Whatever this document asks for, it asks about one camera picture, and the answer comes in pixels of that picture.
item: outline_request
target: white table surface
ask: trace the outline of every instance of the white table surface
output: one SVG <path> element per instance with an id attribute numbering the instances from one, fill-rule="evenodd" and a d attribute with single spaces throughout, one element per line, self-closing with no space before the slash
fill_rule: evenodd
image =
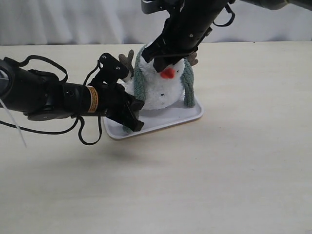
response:
<path id="1" fill-rule="evenodd" d="M 140 47 L 2 46 L 0 58 L 43 55 L 83 83 L 102 53 Z M 25 148 L 0 126 L 0 233 L 312 233 L 312 41 L 202 44 L 198 58 L 196 122 L 123 141 L 104 132 L 92 147 L 76 128 L 23 132 Z M 14 116 L 48 131 L 73 122 Z M 0 119 L 11 122 L 3 109 Z M 86 124 L 96 140 L 97 119 Z"/>

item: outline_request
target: snowman plush toy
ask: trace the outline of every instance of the snowman plush toy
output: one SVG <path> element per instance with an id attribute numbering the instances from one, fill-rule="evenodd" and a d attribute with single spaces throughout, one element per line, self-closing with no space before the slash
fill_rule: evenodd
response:
<path id="1" fill-rule="evenodd" d="M 149 45 L 145 45 L 140 49 L 134 67 L 132 66 L 133 50 L 130 50 L 128 57 L 124 54 L 119 55 L 119 61 L 132 73 L 131 79 L 123 83 L 126 92 L 145 102 L 142 110 L 168 108 L 183 96 L 184 106 L 187 108 L 194 107 L 194 73 L 192 66 L 198 63 L 197 54 L 194 53 L 158 73 L 153 66 L 154 60 L 147 63 L 142 57 L 144 48 Z"/>

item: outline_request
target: white tray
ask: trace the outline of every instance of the white tray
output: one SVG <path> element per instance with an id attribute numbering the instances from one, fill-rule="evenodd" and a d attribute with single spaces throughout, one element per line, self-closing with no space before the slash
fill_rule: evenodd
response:
<path id="1" fill-rule="evenodd" d="M 106 133 L 113 139 L 125 139 L 197 120 L 203 116 L 204 110 L 197 97 L 195 97 L 195 100 L 196 105 L 193 108 L 184 107 L 182 97 L 181 100 L 166 109 L 140 111 L 139 120 L 144 122 L 144 126 L 140 132 L 126 133 L 121 124 L 104 117 Z"/>

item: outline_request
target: orange label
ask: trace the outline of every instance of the orange label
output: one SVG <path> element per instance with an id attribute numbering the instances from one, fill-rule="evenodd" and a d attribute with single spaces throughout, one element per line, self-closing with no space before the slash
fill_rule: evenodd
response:
<path id="1" fill-rule="evenodd" d="M 88 113 L 94 113 L 98 108 L 98 93 L 96 89 L 92 86 L 87 86 L 91 95 L 91 103 Z"/>

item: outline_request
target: white backdrop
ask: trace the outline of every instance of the white backdrop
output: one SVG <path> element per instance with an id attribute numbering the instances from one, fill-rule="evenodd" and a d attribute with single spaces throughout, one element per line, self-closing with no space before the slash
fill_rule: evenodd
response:
<path id="1" fill-rule="evenodd" d="M 205 42 L 311 40 L 312 12 L 289 5 L 278 11 L 236 1 L 234 23 L 214 27 Z M 167 12 L 145 15 L 140 0 L 0 0 L 0 44 L 147 43 Z M 224 10 L 217 23 L 229 19 Z"/>

